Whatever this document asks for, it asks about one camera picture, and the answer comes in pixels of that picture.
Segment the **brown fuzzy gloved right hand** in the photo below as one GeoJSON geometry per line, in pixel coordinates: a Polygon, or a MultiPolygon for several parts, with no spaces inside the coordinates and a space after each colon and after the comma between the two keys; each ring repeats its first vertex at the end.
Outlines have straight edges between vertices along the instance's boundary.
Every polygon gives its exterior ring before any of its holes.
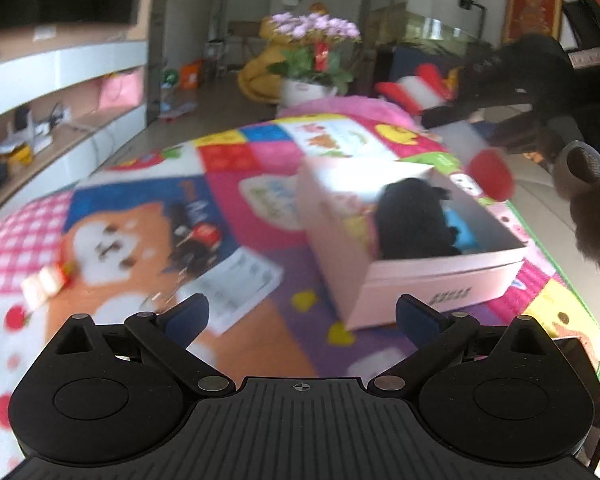
{"type": "Polygon", "coordinates": [[[578,251],[600,269],[600,153],[572,141],[558,155],[552,177],[557,194],[569,203],[578,251]]]}

